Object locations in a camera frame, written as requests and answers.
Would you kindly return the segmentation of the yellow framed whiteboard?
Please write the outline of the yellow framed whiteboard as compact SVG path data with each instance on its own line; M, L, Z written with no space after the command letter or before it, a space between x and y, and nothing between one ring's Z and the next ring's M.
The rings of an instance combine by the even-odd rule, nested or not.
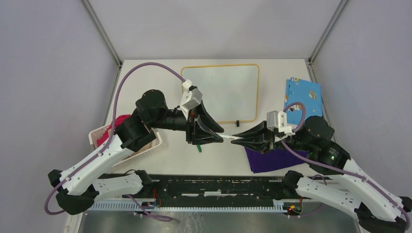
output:
M260 78L257 64L184 67L181 75L203 93L206 110L216 122L256 120Z

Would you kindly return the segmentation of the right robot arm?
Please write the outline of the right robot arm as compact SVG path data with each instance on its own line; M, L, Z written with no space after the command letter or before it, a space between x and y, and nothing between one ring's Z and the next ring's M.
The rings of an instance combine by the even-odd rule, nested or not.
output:
M412 200L396 196L367 175L339 144L332 141L334 129L321 116L310 116L297 126L283 120L265 120L236 134L235 145L269 152L283 149L301 159L317 174L337 181L343 190L317 183L290 170L284 176L281 193L319 201L354 218L370 233L403 233L411 227Z

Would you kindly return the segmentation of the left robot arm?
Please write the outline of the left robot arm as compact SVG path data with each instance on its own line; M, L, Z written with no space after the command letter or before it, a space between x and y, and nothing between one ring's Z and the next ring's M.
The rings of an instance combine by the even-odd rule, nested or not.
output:
M224 129L208 114L202 101L195 101L190 110L183 106L169 109L160 90L146 91L136 101L133 113L90 155L70 169L55 169L48 174L61 211L76 215L101 200L135 194L141 198L150 196L153 184L145 171L112 178L107 172L153 142L156 129L183 131L192 145L223 142Z

